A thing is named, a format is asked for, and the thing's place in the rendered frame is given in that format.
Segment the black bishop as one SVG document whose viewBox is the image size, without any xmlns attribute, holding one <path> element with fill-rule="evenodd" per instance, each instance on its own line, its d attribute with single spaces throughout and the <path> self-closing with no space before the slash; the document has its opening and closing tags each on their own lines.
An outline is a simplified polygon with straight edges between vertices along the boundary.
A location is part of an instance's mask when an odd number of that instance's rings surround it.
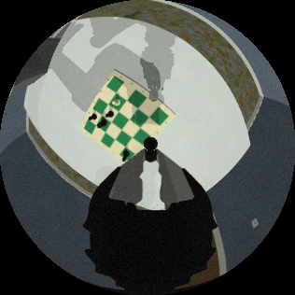
<svg viewBox="0 0 295 295">
<path fill-rule="evenodd" d="M 123 161 L 123 162 L 126 162 L 126 158 L 130 156 L 130 153 L 129 153 L 128 151 L 124 151 L 124 152 L 123 152 L 123 156 L 124 156 L 124 157 L 122 158 L 122 161 Z"/>
</svg>

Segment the black pawn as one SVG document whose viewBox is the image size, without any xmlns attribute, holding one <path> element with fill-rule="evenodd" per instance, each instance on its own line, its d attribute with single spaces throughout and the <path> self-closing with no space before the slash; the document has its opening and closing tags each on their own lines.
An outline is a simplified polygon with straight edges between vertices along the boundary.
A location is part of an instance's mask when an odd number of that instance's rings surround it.
<svg viewBox="0 0 295 295">
<path fill-rule="evenodd" d="M 114 116 L 114 112 L 113 111 L 109 111 L 107 114 L 105 114 L 106 118 L 112 118 Z"/>
<path fill-rule="evenodd" d="M 88 120 L 92 120 L 92 119 L 97 119 L 97 115 L 96 115 L 96 114 L 92 114 L 92 116 L 90 116 L 90 117 L 88 118 Z"/>
</svg>

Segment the black queen chess piece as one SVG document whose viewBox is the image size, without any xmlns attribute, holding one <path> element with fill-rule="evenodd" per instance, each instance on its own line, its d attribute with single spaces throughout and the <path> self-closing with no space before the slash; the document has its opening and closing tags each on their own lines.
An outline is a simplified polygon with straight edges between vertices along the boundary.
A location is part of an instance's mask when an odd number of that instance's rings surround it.
<svg viewBox="0 0 295 295">
<path fill-rule="evenodd" d="M 148 137 L 144 140 L 144 147 L 147 149 L 146 160 L 147 162 L 154 162 L 156 155 L 154 149 L 158 146 L 158 141 L 154 137 Z"/>
</svg>

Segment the green and cream chessboard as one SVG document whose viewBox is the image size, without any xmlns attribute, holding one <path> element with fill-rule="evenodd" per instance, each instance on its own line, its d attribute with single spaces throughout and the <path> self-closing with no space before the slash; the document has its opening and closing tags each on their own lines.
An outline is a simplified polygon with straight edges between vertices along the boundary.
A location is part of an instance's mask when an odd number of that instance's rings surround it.
<svg viewBox="0 0 295 295">
<path fill-rule="evenodd" d="M 112 104 L 116 99 L 120 105 Z M 109 111 L 114 112 L 112 118 L 105 117 Z M 92 114 L 97 119 L 88 120 Z M 113 70 L 94 97 L 80 130 L 120 160 L 128 151 L 128 161 L 145 148 L 147 137 L 156 138 L 175 116 L 148 91 Z M 98 129 L 102 119 L 107 125 Z"/>
</svg>

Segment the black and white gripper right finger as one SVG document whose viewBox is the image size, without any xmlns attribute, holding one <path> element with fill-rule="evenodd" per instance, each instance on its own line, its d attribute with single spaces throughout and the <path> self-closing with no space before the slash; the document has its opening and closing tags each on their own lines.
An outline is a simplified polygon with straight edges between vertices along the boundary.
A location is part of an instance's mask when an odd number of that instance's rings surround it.
<svg viewBox="0 0 295 295">
<path fill-rule="evenodd" d="M 171 203 L 178 203 L 179 209 L 189 209 L 204 216 L 214 230 L 218 225 L 204 188 L 185 168 L 181 168 L 157 148 L 154 151 L 162 176 L 160 199 L 164 202 L 165 210 Z"/>
</svg>

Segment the black rook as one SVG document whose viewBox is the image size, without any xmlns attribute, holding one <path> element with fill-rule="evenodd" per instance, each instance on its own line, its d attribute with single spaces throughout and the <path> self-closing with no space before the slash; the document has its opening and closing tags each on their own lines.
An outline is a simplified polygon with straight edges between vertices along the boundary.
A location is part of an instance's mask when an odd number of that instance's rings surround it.
<svg viewBox="0 0 295 295">
<path fill-rule="evenodd" d="M 101 122 L 97 123 L 97 128 L 105 127 L 107 125 L 107 121 L 105 119 L 102 119 Z"/>
</svg>

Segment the white pawn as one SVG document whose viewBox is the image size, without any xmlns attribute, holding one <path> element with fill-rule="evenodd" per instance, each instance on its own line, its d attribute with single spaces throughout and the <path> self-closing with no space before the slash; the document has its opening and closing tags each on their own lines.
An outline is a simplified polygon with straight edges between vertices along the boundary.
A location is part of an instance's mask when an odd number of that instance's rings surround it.
<svg viewBox="0 0 295 295">
<path fill-rule="evenodd" d="M 116 99 L 115 101 L 112 101 L 113 105 L 120 105 L 120 99 Z"/>
</svg>

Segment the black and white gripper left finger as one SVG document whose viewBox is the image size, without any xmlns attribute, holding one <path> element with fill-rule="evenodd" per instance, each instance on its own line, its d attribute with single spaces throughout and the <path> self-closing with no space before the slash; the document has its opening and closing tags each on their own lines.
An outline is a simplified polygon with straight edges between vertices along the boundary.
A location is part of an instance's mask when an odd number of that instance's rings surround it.
<svg viewBox="0 0 295 295">
<path fill-rule="evenodd" d="M 95 190 L 91 197 L 89 214 L 83 228 L 91 231 L 94 221 L 102 214 L 126 208 L 127 203 L 142 201 L 143 180 L 147 149 L 143 148 L 122 166 L 117 167 Z"/>
</svg>

